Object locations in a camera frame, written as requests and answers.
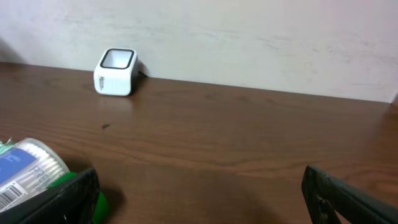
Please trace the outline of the white blue label jar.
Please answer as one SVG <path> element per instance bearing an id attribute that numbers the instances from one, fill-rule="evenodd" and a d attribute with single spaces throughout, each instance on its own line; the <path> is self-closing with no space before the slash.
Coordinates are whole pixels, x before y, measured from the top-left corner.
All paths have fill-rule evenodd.
<path id="1" fill-rule="evenodd" d="M 25 138 L 1 154 L 1 211 L 4 212 L 45 191 L 69 168 L 43 142 Z"/>

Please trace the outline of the mint green wipes pack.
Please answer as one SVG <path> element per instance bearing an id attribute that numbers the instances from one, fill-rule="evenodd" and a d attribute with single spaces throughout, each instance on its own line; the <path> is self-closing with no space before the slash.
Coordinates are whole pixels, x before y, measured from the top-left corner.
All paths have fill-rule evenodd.
<path id="1" fill-rule="evenodd" d="M 9 138 L 6 142 L 0 141 L 0 154 L 5 153 L 6 151 L 10 150 L 14 147 L 14 142 L 12 138 Z"/>

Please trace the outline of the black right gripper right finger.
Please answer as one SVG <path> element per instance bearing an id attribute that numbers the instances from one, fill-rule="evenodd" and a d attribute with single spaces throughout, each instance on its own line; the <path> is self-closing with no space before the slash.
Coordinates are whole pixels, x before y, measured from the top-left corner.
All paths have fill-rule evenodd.
<path id="1" fill-rule="evenodd" d="M 318 167 L 306 166 L 301 188 L 312 223 L 397 223 L 395 207 Z"/>

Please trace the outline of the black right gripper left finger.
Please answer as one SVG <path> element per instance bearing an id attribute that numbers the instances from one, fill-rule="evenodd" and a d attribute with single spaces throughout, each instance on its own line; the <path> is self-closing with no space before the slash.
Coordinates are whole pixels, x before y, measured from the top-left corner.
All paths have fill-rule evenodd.
<path id="1" fill-rule="evenodd" d="M 64 182 L 1 213 L 1 224 L 93 223 L 100 193 L 94 168 L 85 169 Z"/>

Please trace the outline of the green lid jar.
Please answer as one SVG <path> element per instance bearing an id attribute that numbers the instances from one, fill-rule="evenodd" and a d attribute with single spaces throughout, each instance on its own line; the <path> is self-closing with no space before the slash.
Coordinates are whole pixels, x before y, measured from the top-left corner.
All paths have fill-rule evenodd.
<path id="1" fill-rule="evenodd" d="M 57 180 L 53 181 L 51 184 L 47 186 L 47 189 L 50 189 L 58 184 L 61 184 L 62 182 L 65 182 L 68 179 L 71 179 L 72 177 L 76 176 L 76 172 L 67 172 L 60 176 Z M 96 202 L 96 207 L 95 211 L 93 214 L 93 221 L 91 222 L 92 224 L 102 224 L 107 216 L 109 215 L 109 203 L 102 191 L 99 192 L 98 199 Z"/>

